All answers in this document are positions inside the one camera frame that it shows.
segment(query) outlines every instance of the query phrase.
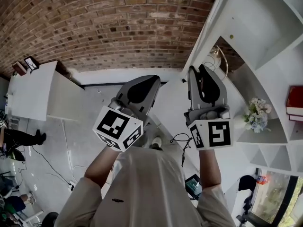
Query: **white baseboard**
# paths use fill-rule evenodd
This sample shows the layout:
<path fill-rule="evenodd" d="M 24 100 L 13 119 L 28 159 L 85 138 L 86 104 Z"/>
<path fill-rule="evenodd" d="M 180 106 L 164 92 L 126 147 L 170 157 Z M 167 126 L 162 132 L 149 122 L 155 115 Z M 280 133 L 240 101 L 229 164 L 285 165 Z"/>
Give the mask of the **white baseboard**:
<path fill-rule="evenodd" d="M 71 77 L 80 85 L 124 83 L 137 77 L 145 75 L 158 75 L 162 82 L 167 82 L 177 77 L 182 69 L 175 68 L 129 68 L 129 69 L 106 69 L 86 72 L 77 72 L 75 69 L 68 69 Z"/>

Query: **beige shirt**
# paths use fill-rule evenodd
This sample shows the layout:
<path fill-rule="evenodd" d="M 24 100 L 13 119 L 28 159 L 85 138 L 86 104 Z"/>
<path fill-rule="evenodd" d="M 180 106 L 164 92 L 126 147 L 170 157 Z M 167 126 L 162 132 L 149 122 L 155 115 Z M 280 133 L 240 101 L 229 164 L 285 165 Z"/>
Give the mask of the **beige shirt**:
<path fill-rule="evenodd" d="M 81 178 L 55 227 L 234 227 L 221 187 L 204 189 L 197 208 L 184 174 L 163 151 L 131 147 L 115 163 L 102 199 L 100 187 Z"/>

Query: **person in black pants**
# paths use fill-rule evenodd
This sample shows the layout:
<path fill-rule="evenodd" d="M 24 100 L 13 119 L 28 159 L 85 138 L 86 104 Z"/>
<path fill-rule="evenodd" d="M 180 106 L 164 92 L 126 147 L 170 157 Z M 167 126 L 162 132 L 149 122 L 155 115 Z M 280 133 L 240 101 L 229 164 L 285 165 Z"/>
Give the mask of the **person in black pants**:
<path fill-rule="evenodd" d="M 19 146 L 42 145 L 45 140 L 46 134 L 41 134 L 40 130 L 37 130 L 36 135 L 32 136 L 22 131 L 2 127 L 0 133 L 0 148 L 3 147 L 3 144 L 6 144 L 6 151 L 9 151 Z"/>

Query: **forearm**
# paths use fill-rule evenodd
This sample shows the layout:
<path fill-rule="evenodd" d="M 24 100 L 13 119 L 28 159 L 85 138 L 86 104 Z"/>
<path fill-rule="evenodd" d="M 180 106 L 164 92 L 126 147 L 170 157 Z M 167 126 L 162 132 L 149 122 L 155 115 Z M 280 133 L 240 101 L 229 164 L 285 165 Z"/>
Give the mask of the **forearm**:
<path fill-rule="evenodd" d="M 0 133 L 0 147 L 3 146 L 4 142 L 4 127 L 1 128 L 1 133 Z"/>
<path fill-rule="evenodd" d="M 221 184 L 221 172 L 213 149 L 199 151 L 202 189 Z"/>
<path fill-rule="evenodd" d="M 119 153 L 106 146 L 87 168 L 84 177 L 89 178 L 102 188 Z"/>

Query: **flower bouquet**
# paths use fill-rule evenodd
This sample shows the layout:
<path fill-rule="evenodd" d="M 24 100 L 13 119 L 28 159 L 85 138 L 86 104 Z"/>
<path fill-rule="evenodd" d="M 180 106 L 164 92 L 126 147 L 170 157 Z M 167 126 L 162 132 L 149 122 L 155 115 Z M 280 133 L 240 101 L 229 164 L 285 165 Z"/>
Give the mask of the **flower bouquet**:
<path fill-rule="evenodd" d="M 252 129 L 255 133 L 267 130 L 267 114 L 271 111 L 271 105 L 267 104 L 265 100 L 253 98 L 248 107 L 248 113 L 244 115 L 247 130 Z"/>

